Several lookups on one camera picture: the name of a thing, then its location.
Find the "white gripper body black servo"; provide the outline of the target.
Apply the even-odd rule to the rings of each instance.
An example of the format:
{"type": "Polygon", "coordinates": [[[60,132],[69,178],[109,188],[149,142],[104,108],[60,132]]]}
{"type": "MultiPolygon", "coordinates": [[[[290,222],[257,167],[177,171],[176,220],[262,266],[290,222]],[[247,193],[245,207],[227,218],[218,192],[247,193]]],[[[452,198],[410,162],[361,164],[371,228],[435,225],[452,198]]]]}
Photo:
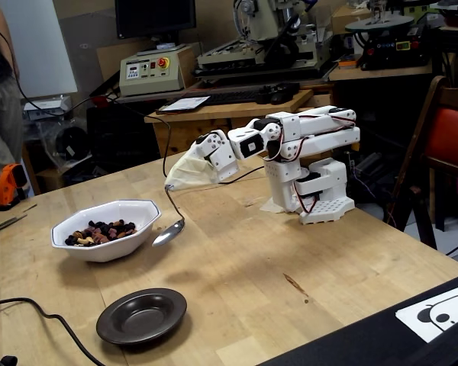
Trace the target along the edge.
{"type": "Polygon", "coordinates": [[[195,152],[209,163],[211,181],[224,181],[239,172],[231,143],[223,130],[212,130],[195,141],[195,152]]]}

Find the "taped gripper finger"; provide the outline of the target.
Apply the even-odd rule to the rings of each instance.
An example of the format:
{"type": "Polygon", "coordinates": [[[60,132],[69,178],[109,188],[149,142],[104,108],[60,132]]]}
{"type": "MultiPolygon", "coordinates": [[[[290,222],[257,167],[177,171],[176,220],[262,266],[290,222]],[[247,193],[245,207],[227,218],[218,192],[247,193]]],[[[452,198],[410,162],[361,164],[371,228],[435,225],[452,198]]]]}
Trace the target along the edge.
{"type": "Polygon", "coordinates": [[[174,190],[211,185],[217,180],[217,172],[209,165],[182,166],[171,171],[171,185],[174,190]]]}
{"type": "Polygon", "coordinates": [[[199,156],[195,156],[190,151],[187,151],[169,171],[166,177],[166,180],[165,180],[165,185],[171,185],[171,171],[173,169],[176,169],[182,166],[202,166],[202,165],[209,165],[212,168],[212,164],[209,161],[199,156]]]}

